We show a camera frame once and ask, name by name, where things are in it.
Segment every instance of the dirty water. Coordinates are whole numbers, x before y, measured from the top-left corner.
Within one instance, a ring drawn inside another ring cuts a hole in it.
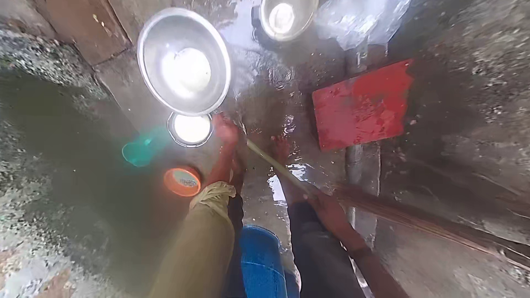
[[[147,284],[139,281],[151,269],[146,254],[156,251],[150,247],[149,199],[152,171],[158,170],[131,171],[122,159],[120,148],[130,135],[120,138],[115,132],[120,125],[121,133],[132,130],[117,105],[100,102],[98,112],[89,117],[76,106],[80,97],[94,101],[80,88],[13,71],[0,73],[2,204],[7,194],[22,194],[14,198],[18,203],[13,212],[20,218],[7,229],[19,236],[31,229],[27,236],[36,240],[28,245],[42,241],[48,255],[61,251],[76,271],[110,274],[114,284],[144,291]],[[104,120],[107,116],[114,122]],[[28,185],[35,190],[24,195]],[[14,214],[3,214],[0,224]]]
[[[219,110],[241,120],[248,138],[266,152],[270,137],[285,134],[291,143],[287,168],[324,191],[344,182],[344,151],[320,152],[312,91],[345,78],[345,55],[334,40],[319,40],[312,26],[298,39],[275,43],[252,25],[258,0],[185,3],[219,30],[231,53],[231,90]],[[204,155],[204,148],[197,155]],[[191,160],[192,152],[187,153]],[[242,190],[244,223],[257,224],[280,238],[284,264],[293,269],[287,205],[271,166],[252,152]]]

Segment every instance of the red board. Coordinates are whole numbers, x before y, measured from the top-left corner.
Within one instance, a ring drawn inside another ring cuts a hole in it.
[[[403,133],[412,60],[385,66],[313,92],[320,149],[394,137]]]

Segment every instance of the stainless steel bowl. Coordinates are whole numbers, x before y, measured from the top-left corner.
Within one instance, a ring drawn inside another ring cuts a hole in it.
[[[189,147],[189,148],[193,148],[193,147],[199,147],[199,146],[202,146],[204,145],[211,137],[212,133],[214,132],[214,125],[211,121],[211,115],[210,114],[207,114],[207,115],[203,115],[203,116],[200,116],[200,117],[208,117],[208,120],[210,121],[210,130],[208,131],[208,134],[207,136],[198,141],[198,142],[194,142],[194,143],[191,143],[191,142],[186,142],[185,140],[183,140],[182,138],[179,137],[179,134],[177,133],[177,131],[175,130],[175,118],[178,116],[179,114],[173,112],[171,113],[171,115],[169,116],[169,119],[167,120],[167,130],[169,131],[171,137],[173,138],[173,140],[175,141],[175,143],[183,146],[183,147]]]
[[[262,0],[261,26],[274,40],[293,40],[309,27],[318,6],[319,0]]]
[[[231,66],[221,35],[199,14],[166,8],[138,38],[138,65],[151,93],[179,114],[199,116],[223,102]]]

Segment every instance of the blue bucket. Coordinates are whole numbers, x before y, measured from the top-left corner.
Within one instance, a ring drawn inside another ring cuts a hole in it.
[[[280,240],[255,225],[241,230],[241,271],[248,298],[287,298]]]

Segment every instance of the orange lid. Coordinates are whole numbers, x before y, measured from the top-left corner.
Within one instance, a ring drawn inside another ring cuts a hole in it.
[[[199,173],[189,166],[169,169],[164,174],[164,184],[179,196],[192,197],[200,191]]]

